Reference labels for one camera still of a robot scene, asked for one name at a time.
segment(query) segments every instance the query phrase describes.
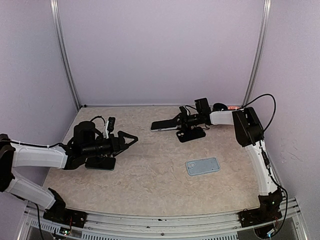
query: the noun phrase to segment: lavender wall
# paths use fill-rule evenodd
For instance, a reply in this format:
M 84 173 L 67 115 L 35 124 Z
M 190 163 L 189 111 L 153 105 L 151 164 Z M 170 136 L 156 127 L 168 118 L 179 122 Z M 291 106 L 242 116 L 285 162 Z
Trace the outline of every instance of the lavender wall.
M 311 239 L 320 235 L 320 2 L 273 1 L 253 96 L 277 101 L 266 144 L 284 186 L 296 197 Z M 264 126 L 272 100 L 256 103 Z
M 74 81 L 87 105 L 241 104 L 263 0 L 63 0 Z
M 36 144 L 61 141 L 76 109 L 66 82 L 50 1 L 0 6 L 0 133 Z M 46 168 L 23 168 L 41 184 Z M 26 203 L 0 193 L 0 239 L 13 240 Z

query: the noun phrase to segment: black phone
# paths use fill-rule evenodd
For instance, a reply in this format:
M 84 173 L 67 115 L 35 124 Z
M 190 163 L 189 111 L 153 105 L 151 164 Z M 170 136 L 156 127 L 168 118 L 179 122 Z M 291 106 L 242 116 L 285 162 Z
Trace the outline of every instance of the black phone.
M 90 157 L 85 162 L 87 169 L 98 169 L 112 171 L 115 169 L 116 158 L 115 157 Z
M 175 130 L 177 128 L 178 128 L 177 122 L 173 119 L 170 119 L 170 120 L 163 120 L 163 121 L 154 121 L 151 124 L 150 130 L 152 132 L 158 132 L 158 131 Z

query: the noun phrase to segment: beige textured table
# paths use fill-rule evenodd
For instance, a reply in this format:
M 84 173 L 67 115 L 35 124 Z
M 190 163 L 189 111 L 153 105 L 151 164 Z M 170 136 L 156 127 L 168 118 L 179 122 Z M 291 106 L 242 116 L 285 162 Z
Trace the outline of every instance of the beige textured table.
M 124 131 L 139 141 L 116 157 L 113 171 L 51 168 L 44 186 L 56 190 L 67 207 L 110 214 L 183 216 L 259 206 L 257 177 L 232 126 L 211 126 L 206 137 L 185 143 L 176 131 L 150 131 L 152 122 L 178 113 L 176 106 L 82 108 L 65 142 L 76 124 L 96 115 L 116 117 L 114 133 Z M 101 119 L 95 123 L 103 129 Z M 211 157 L 220 171 L 188 175 L 186 162 Z

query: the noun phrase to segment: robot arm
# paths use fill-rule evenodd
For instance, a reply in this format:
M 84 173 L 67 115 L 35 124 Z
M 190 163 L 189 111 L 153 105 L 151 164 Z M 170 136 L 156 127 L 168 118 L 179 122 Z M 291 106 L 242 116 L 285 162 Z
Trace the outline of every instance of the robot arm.
M 237 142 L 248 153 L 257 176 L 260 207 L 244 210 L 239 213 L 242 227 L 280 219 L 280 203 L 282 192 L 273 182 L 274 173 L 267 155 L 264 130 L 252 107 L 238 110 L 222 110 L 210 113 L 213 125 L 234 125 Z
M 274 173 L 267 155 L 264 142 L 264 130 L 260 120 L 252 107 L 228 110 L 222 103 L 215 103 L 211 111 L 206 98 L 195 102 L 196 114 L 187 114 L 181 106 L 174 119 L 154 122 L 152 131 L 178 129 L 176 133 L 180 142 L 203 138 L 206 133 L 198 125 L 234 125 L 237 142 L 248 153 L 258 181 L 260 207 L 244 210 L 239 213 L 241 225 L 248 227 L 256 224 L 273 221 L 282 217 L 280 203 L 283 200 L 282 192 L 273 182 Z
M 115 137 L 115 118 L 110 117 L 104 126 L 104 134 L 96 129 L 91 121 L 83 121 L 74 127 L 73 138 L 67 145 L 34 146 L 9 139 L 0 134 L 0 192 L 11 193 L 24 200 L 29 200 L 46 209 L 45 219 L 70 224 L 70 219 L 82 219 L 85 213 L 66 209 L 66 204 L 53 189 L 41 187 L 17 173 L 16 167 L 50 167 L 73 170 L 83 164 L 109 162 L 115 156 L 138 141 L 136 136 L 123 131 Z M 125 138 L 133 139 L 126 143 Z

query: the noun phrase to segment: metal frame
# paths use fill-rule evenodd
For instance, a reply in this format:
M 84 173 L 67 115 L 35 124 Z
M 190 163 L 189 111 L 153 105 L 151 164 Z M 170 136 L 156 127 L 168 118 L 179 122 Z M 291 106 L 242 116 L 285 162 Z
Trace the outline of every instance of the metal frame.
M 65 42 L 64 42 L 63 31 L 62 31 L 61 22 L 60 22 L 58 0 L 50 0 L 50 2 L 51 2 L 51 11 L 52 11 L 52 16 L 53 16 L 53 22 L 54 22 L 54 26 L 55 26 L 56 35 L 58 38 L 58 45 L 59 45 L 59 49 L 60 49 L 60 53 L 61 53 L 61 58 L 63 61 L 63 66 L 64 66 L 67 82 L 68 82 L 68 85 L 69 85 L 69 88 L 71 91 L 74 105 L 75 105 L 77 111 L 79 111 L 81 108 L 81 102 L 79 99 L 79 95 L 78 95 L 78 92 L 76 89 L 74 79 L 71 74 L 71 69 L 70 69 L 69 60 L 68 60 L 67 51 L 66 51 Z
M 266 33 L 267 33 L 267 27 L 269 22 L 269 15 L 270 15 L 270 9 L 271 9 L 271 0 L 264 0 L 264 8 L 263 8 L 263 14 L 262 14 L 262 21 L 260 26 L 260 33 L 259 33 L 259 39 L 258 39 L 258 45 L 255 52 L 255 57 L 253 61 L 253 66 L 250 74 L 250 80 L 248 87 L 245 92 L 245 96 L 242 102 L 242 106 L 246 105 L 251 98 L 252 91 L 254 89 L 254 85 L 256 82 L 256 77 L 259 69 L 259 64 L 264 48 Z
M 64 37 L 63 37 L 63 31 L 62 31 L 62 26 L 61 26 L 61 21 L 60 21 L 60 15 L 59 15 L 59 6 L 58 6 L 58 0 L 50 0 L 51 2 L 51 11 L 52 11 L 52 16 L 53 16 L 53 21 L 54 21 L 54 26 L 58 38 L 58 43 L 59 43 L 59 48 L 60 48 L 60 53 L 63 61 L 63 66 L 65 69 L 65 73 L 67 76 L 67 81 L 68 85 L 71 91 L 72 99 L 74 102 L 74 105 L 76 109 L 79 111 L 80 108 L 82 107 L 80 98 L 77 92 L 77 88 L 75 85 L 75 82 L 73 80 L 72 74 L 71 74 L 71 69 L 70 69 L 70 64 L 67 56 L 67 51 L 65 47 L 65 42 L 64 42 Z M 245 105 L 249 102 L 252 91 L 255 85 L 257 73 L 258 73 L 258 68 L 263 52 L 263 47 L 264 47 L 264 42 L 266 38 L 266 33 L 267 33 L 267 27 L 268 27 L 268 22 L 269 22 L 269 15 L 270 15 L 270 9 L 271 9 L 271 0 L 264 0 L 264 7 L 263 7 L 263 14 L 262 14 L 262 21 L 261 21 L 261 26 L 260 26 L 260 32 L 259 32 L 259 38 L 258 38 L 258 45 L 256 48 L 255 52 L 255 57 L 253 61 L 253 66 L 250 74 L 250 79 L 249 83 L 245 92 L 245 96 L 242 102 L 242 105 Z
M 286 203 L 280 205 L 284 215 Z M 268 223 L 241 228 L 238 211 L 222 212 L 214 214 L 190 215 L 190 216 L 134 216 L 122 214 L 107 214 L 92 211 L 88 213 L 84 228 L 73 227 L 70 239 L 78 240 L 204 240 L 204 239 L 228 239 L 236 236 L 237 232 L 261 227 Z M 305 223 L 301 216 L 298 203 L 295 198 L 288 201 L 287 218 L 293 218 L 296 225 L 299 240 L 308 240 Z M 28 204 L 22 219 L 22 227 L 18 234 L 18 240 L 27 238 L 30 227 L 38 228 L 37 209 L 33 204 Z M 68 228 L 41 217 L 41 226 L 44 232 L 53 233 L 60 227 Z

